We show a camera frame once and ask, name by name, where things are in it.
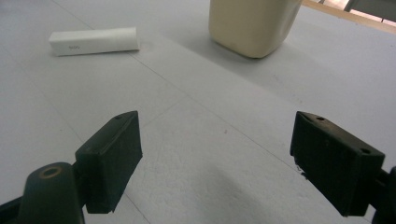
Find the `beige square container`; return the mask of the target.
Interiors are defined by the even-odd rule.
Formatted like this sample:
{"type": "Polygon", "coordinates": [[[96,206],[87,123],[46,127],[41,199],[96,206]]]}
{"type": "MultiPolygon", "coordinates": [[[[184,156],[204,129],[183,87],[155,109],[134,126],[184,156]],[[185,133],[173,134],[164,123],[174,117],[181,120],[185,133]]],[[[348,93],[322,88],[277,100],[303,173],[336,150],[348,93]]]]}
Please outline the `beige square container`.
{"type": "Polygon", "coordinates": [[[223,47],[263,58],[286,39],[303,0],[210,0],[208,29],[223,47]]]}

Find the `pale blue table mat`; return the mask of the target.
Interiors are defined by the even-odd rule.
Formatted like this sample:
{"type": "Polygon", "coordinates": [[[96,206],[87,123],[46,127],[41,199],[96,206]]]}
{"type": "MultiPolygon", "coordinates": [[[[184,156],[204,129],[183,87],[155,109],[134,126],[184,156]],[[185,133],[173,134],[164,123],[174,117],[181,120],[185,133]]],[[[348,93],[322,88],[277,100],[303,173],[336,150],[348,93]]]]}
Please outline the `pale blue table mat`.
{"type": "Polygon", "coordinates": [[[297,112],[396,166],[396,35],[301,7],[250,60],[213,42],[208,0],[0,0],[0,204],[73,162],[108,120],[139,114],[143,157],[88,224],[369,224],[342,217],[290,155],[297,112]],[[135,27],[140,50],[57,56],[53,32],[135,27]]]}

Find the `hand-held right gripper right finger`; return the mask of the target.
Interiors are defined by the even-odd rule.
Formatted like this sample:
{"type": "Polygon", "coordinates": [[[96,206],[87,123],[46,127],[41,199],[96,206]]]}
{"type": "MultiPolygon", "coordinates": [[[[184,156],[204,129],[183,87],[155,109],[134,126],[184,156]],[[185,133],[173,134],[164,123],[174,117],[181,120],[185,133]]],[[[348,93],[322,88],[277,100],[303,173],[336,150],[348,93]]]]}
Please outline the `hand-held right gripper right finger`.
{"type": "Polygon", "coordinates": [[[342,216],[366,213],[384,153],[323,117],[299,111],[290,155],[342,216]]]}

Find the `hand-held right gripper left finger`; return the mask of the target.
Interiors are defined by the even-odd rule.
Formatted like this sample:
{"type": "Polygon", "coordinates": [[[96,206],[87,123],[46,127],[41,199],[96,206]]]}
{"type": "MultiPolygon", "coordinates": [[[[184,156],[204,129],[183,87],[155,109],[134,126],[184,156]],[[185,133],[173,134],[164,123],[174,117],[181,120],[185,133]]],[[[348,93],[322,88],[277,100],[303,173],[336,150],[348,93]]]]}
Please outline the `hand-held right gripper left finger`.
{"type": "Polygon", "coordinates": [[[112,118],[78,149],[75,166],[90,214],[115,211],[142,157],[137,111],[112,118]]]}

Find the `long white cardboard box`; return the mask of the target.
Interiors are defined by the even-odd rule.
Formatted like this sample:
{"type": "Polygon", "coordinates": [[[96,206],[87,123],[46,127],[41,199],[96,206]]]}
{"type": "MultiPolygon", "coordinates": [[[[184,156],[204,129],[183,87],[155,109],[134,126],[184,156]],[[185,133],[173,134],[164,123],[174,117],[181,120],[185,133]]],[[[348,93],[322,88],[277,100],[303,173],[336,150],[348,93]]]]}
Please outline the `long white cardboard box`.
{"type": "Polygon", "coordinates": [[[49,44],[57,56],[140,50],[135,27],[53,32],[49,44]]]}

